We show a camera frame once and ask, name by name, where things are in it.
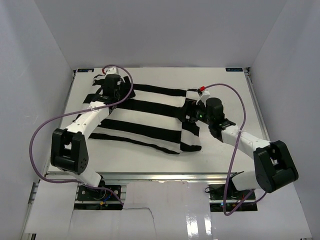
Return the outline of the black white striped pillowcase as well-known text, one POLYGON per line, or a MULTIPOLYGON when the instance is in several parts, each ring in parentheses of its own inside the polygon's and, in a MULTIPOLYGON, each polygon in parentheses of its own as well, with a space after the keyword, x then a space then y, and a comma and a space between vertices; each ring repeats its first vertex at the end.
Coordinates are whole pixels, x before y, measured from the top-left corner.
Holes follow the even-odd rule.
POLYGON ((89 136, 147 146, 167 154, 202 149, 200 128, 177 116, 188 101, 197 101, 196 89, 177 89, 135 83, 135 97, 127 99, 89 136))

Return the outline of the right blue corner label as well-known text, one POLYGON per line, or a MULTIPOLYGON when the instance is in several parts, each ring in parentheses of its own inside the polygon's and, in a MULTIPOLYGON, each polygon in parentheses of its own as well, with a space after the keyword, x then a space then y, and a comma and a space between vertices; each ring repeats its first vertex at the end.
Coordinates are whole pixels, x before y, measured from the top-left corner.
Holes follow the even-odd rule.
POLYGON ((243 72, 243 68, 241 67, 226 67, 225 70, 227 72, 243 72))

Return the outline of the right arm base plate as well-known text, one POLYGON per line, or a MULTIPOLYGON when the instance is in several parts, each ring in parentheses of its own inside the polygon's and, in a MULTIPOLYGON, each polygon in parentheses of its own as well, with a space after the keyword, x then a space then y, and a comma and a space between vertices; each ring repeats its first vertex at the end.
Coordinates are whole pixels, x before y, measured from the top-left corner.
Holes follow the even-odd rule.
MULTIPOLYGON (((222 213, 224 209, 224 184, 210 184, 204 192, 209 196, 210 211, 212 213, 222 213)), ((228 192, 226 195, 226 211, 230 212, 245 198, 250 190, 228 192)), ((237 212, 255 212, 258 210, 255 193, 252 193, 244 203, 236 210, 237 212)))

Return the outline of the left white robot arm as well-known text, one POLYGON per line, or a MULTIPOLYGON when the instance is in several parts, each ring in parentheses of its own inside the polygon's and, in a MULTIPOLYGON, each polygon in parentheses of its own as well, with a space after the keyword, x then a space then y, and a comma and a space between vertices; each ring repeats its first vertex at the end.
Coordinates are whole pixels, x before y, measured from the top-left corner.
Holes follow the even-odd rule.
POLYGON ((117 105, 135 94, 130 78, 121 77, 116 72, 97 75, 93 79, 92 90, 93 93, 83 101, 85 112, 78 113, 66 128, 57 128, 53 132, 50 163, 80 183, 89 185, 88 193, 99 200, 105 196, 106 187, 101 184, 102 176, 88 167, 87 140, 117 105))

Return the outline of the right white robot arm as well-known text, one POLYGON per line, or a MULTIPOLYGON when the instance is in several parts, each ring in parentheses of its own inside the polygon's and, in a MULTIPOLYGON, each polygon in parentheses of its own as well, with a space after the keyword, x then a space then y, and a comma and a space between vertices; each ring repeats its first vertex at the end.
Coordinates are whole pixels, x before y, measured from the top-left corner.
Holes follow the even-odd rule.
POLYGON ((178 111, 181 122, 200 121, 208 125, 210 134, 220 142, 233 146, 253 160, 254 170, 230 175, 226 195, 236 200, 244 190, 262 189, 272 193, 298 180, 299 174, 287 145, 258 138, 242 131, 225 117, 222 101, 210 97, 206 102, 187 100, 178 111))

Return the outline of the aluminium table frame rail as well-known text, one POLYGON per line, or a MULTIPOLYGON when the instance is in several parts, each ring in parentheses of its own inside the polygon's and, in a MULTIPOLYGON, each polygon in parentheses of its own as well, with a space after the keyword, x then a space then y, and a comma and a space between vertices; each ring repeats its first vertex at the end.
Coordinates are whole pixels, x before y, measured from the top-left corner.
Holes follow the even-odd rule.
POLYGON ((262 136, 263 136, 263 138, 265 140, 268 140, 270 142, 270 136, 269 136, 269 133, 268 133, 267 128, 266 128, 266 124, 265 124, 265 121, 264 121, 264 118, 263 118, 263 115, 262 115, 262 112, 261 112, 261 109, 260 109, 260 106, 259 106, 259 103, 258 103, 258 99, 257 99, 256 93, 254 91, 253 81, 252 81, 252 78, 251 78, 251 68, 250 67, 246 67, 246 68, 243 69, 243 72, 244 72, 244 75, 245 75, 245 78, 246 78, 246 82, 247 82, 247 85, 248 85, 248 89, 249 89, 249 92, 250 92, 250 95, 251 95, 251 98, 252 98, 252 101, 253 101, 253 105, 254 105, 255 112, 256 112, 256 115, 257 115, 257 118, 258 118, 259 126, 260 126, 260 129, 261 129, 261 132, 262 132, 262 136))

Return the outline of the left blue corner label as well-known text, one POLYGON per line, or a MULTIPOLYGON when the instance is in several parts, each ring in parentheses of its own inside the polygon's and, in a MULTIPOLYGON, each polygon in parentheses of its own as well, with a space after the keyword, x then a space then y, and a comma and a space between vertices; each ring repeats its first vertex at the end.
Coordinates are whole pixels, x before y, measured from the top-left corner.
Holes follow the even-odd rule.
POLYGON ((94 68, 78 68, 77 69, 77 73, 93 73, 94 72, 94 68))

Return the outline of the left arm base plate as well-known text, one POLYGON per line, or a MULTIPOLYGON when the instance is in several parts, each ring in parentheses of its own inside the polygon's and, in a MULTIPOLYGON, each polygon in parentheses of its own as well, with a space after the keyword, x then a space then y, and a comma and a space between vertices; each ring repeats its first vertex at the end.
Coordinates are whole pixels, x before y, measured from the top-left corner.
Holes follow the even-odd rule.
POLYGON ((120 211, 123 206, 115 195, 106 190, 91 189, 80 185, 74 202, 75 210, 120 211))

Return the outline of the blue corner label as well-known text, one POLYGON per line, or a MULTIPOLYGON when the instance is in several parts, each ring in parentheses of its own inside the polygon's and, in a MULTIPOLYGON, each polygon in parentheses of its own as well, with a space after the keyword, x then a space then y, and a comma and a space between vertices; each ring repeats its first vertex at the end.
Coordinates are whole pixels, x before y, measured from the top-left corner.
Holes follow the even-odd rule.
POLYGON ((243 72, 243 68, 241 67, 226 67, 225 70, 227 72, 243 72))
POLYGON ((77 69, 77 73, 93 73, 94 72, 94 68, 78 68, 77 69))

